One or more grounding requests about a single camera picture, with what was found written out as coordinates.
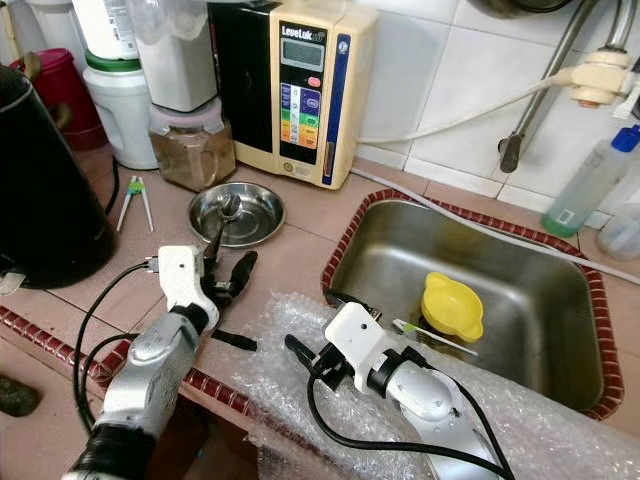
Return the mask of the beige water ionizer machine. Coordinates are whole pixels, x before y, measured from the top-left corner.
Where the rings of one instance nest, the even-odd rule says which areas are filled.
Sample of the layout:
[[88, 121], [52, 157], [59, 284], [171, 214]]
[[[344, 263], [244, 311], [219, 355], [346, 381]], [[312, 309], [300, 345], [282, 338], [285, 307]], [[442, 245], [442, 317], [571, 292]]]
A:
[[379, 19], [351, 0], [207, 4], [239, 163], [325, 189], [346, 183]]

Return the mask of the chrome tap pipe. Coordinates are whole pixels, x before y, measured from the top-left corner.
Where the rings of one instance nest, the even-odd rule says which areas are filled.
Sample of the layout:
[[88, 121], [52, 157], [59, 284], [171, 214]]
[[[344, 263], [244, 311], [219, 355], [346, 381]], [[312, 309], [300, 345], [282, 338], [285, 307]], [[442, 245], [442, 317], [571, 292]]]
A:
[[640, 18], [640, 0], [614, 0], [614, 14], [602, 50], [627, 52], [634, 22]]

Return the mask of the white container with green band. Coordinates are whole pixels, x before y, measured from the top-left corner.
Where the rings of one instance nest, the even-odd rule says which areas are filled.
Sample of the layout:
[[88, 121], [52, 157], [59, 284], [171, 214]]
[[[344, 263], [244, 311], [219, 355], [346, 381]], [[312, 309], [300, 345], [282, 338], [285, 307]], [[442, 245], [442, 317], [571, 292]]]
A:
[[159, 169], [150, 138], [151, 99], [125, 0], [72, 0], [84, 38], [84, 83], [115, 159], [132, 170]]

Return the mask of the clear green dish soap bottle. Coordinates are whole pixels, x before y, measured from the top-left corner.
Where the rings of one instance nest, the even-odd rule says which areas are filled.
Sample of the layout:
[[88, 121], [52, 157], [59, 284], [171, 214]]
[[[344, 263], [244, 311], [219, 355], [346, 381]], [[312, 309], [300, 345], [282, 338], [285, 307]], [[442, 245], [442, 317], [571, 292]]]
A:
[[541, 227], [553, 236], [575, 236], [605, 196], [634, 168], [637, 157], [640, 157], [640, 124], [621, 128], [611, 140], [596, 143], [567, 186], [541, 215]]

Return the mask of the dark red plastic container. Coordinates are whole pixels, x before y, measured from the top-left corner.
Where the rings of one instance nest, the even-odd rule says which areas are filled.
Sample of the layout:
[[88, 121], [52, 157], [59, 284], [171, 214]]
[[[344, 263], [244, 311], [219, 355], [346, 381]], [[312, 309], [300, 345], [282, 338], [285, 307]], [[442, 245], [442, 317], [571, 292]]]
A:
[[31, 79], [70, 150], [90, 151], [108, 145], [108, 134], [102, 127], [72, 51], [52, 47], [27, 52], [12, 61], [10, 67], [26, 73]]

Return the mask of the small black plastic piece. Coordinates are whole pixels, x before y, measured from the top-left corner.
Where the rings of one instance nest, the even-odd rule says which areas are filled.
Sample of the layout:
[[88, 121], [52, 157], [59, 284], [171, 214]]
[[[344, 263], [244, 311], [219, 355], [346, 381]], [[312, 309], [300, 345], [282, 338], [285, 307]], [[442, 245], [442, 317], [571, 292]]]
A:
[[211, 338], [228, 343], [229, 346], [244, 349], [244, 351], [256, 351], [259, 347], [255, 339], [248, 338], [246, 335], [224, 332], [224, 330], [212, 330]]

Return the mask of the yellow plastic bowl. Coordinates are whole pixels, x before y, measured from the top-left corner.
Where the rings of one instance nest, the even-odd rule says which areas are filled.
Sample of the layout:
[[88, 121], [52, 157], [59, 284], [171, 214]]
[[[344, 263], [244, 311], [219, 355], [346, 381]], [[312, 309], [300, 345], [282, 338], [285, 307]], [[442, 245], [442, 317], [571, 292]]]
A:
[[421, 314], [436, 332], [471, 343], [483, 337], [484, 306], [468, 285], [431, 271], [425, 276]]

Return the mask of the dark hanging pot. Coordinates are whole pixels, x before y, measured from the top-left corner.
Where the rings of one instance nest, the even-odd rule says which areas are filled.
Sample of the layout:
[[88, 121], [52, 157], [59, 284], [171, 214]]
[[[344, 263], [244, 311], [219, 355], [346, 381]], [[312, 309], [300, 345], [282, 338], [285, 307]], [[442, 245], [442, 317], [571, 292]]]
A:
[[573, 0], [467, 0], [481, 13], [497, 19], [558, 12]]

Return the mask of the small clear plastic bottle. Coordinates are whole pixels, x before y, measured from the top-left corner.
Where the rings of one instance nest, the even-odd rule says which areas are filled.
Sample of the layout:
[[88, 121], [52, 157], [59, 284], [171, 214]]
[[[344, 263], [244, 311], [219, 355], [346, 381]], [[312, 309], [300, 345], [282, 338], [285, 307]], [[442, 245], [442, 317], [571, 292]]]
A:
[[614, 260], [640, 259], [640, 201], [623, 205], [599, 230], [595, 246]]

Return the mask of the clear jar of brown powder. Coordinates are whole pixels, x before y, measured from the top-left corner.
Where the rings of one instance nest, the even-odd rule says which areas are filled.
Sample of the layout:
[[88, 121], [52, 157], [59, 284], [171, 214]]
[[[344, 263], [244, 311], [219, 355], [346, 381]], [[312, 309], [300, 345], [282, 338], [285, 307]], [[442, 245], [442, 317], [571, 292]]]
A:
[[152, 105], [150, 118], [157, 168], [168, 182], [200, 192], [236, 170], [236, 141], [221, 114], [220, 99], [193, 111]]

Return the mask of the steel pipe with dark end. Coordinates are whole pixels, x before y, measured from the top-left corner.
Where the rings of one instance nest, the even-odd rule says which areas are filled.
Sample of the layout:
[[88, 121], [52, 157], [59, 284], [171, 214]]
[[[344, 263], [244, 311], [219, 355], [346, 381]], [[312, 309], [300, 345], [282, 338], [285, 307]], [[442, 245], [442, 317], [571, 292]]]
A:
[[[593, 13], [595, 5], [599, 0], [580, 0], [580, 4], [576, 6], [570, 22], [564, 28], [563, 35], [559, 37], [556, 51], [553, 52], [552, 58], [548, 61], [547, 68], [543, 72], [544, 78], [552, 77], [559, 69], [563, 67], [571, 47], [575, 44], [582, 28], [584, 28], [586, 19]], [[520, 160], [524, 156], [524, 152], [529, 147], [532, 137], [540, 125], [540, 120], [544, 118], [545, 110], [543, 104], [547, 99], [550, 88], [532, 93], [529, 105], [526, 106], [524, 113], [521, 114], [516, 127], [512, 129], [509, 136], [499, 142], [499, 169], [503, 173], [513, 173], [520, 165]]]

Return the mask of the steel spoon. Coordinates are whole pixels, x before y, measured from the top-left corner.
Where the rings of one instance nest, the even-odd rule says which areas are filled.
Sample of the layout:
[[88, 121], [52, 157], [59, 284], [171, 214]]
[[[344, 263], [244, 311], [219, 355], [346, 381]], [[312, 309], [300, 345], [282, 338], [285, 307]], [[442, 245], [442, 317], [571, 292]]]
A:
[[233, 221], [236, 221], [239, 212], [241, 212], [241, 197], [238, 195], [224, 195], [220, 198], [220, 206], [218, 207], [218, 223], [214, 233], [211, 234], [210, 246], [218, 251], [221, 247], [221, 241], [227, 233], [227, 227]]

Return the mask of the round steel bowl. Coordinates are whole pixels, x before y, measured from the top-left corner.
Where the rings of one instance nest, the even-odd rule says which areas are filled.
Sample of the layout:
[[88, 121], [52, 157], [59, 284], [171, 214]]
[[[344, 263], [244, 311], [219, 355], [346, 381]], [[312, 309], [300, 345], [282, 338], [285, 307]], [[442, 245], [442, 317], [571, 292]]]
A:
[[[239, 210], [221, 236], [220, 207], [225, 197], [238, 197]], [[189, 229], [206, 242], [219, 239], [221, 247], [242, 250], [260, 244], [283, 224], [284, 206], [280, 197], [268, 187], [250, 182], [228, 182], [197, 193], [187, 206]]]

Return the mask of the clear bubble wrap sheet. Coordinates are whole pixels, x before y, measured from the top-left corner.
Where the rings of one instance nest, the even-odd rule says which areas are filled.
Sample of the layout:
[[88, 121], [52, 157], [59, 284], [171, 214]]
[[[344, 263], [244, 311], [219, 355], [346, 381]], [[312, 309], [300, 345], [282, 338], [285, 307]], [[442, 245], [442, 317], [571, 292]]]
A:
[[[306, 367], [285, 347], [296, 335], [323, 346], [335, 314], [300, 293], [271, 293], [251, 325], [259, 351], [230, 379], [264, 417], [253, 443], [278, 457], [269, 477], [321, 480], [436, 480], [424, 454], [357, 451], [328, 438], [308, 411]], [[428, 349], [426, 361], [474, 394], [516, 480], [640, 480], [640, 440], [573, 412], [534, 390]]]

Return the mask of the black electric kettle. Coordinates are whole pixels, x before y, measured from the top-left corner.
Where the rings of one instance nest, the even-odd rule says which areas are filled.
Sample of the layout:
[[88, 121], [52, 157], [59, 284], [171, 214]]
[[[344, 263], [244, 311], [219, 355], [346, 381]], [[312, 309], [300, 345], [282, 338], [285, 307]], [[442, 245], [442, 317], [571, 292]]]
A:
[[28, 289], [82, 282], [115, 252], [104, 207], [24, 73], [0, 83], [1, 270]]

